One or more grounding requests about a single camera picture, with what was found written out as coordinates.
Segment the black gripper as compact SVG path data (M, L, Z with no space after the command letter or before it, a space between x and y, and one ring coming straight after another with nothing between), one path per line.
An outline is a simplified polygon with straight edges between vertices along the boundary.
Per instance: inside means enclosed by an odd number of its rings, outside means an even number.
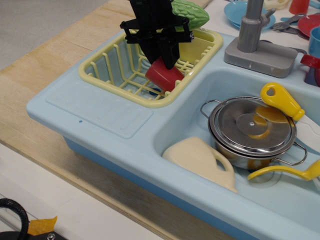
M189 29L189 19L173 13L171 0L131 0L130 5L135 19L120 24L129 43L152 37L157 40L172 38L179 43L192 42L194 36ZM154 42L141 42L139 45L150 64L161 56L165 67L170 70L180 57L177 42L160 41L159 48Z

